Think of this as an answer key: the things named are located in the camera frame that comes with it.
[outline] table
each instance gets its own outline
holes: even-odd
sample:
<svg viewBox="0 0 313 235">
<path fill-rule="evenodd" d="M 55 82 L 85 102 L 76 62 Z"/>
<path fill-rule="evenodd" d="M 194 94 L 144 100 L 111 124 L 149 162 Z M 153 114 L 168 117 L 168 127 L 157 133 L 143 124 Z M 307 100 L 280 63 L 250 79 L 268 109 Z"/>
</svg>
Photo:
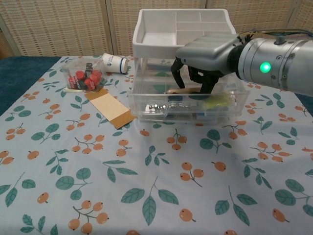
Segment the table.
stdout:
<svg viewBox="0 0 313 235">
<path fill-rule="evenodd" d="M 116 130 L 62 92 L 62 57 L 0 117 L 1 234 L 312 234 L 312 116 L 296 96 L 245 84 L 216 126 L 135 119 Z M 128 105 L 134 79 L 108 74 Z"/>
</svg>

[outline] brown paper strip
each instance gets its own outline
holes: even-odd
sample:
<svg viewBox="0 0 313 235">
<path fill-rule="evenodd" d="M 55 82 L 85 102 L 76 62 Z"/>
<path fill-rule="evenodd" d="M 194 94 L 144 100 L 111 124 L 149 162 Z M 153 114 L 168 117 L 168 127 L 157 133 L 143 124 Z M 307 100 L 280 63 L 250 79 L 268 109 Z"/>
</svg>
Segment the brown paper strip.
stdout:
<svg viewBox="0 0 313 235">
<path fill-rule="evenodd" d="M 109 94 L 108 90 L 88 93 L 86 97 L 116 129 L 135 119 L 131 111 Z"/>
</svg>

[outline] plastic storage box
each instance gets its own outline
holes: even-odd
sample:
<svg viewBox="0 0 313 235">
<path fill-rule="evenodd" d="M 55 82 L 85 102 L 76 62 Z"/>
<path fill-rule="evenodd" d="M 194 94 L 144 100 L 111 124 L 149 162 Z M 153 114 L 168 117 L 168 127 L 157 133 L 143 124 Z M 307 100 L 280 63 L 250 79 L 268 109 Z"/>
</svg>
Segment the plastic storage box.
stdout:
<svg viewBox="0 0 313 235">
<path fill-rule="evenodd" d="M 209 33 L 235 34 L 223 9 L 143 9 L 134 31 L 135 79 L 130 110 L 140 120 L 216 124 L 239 116 L 248 92 L 235 74 L 219 79 L 212 94 L 167 94 L 178 89 L 171 73 L 176 50 Z M 200 87 L 181 69 L 185 86 Z"/>
</svg>

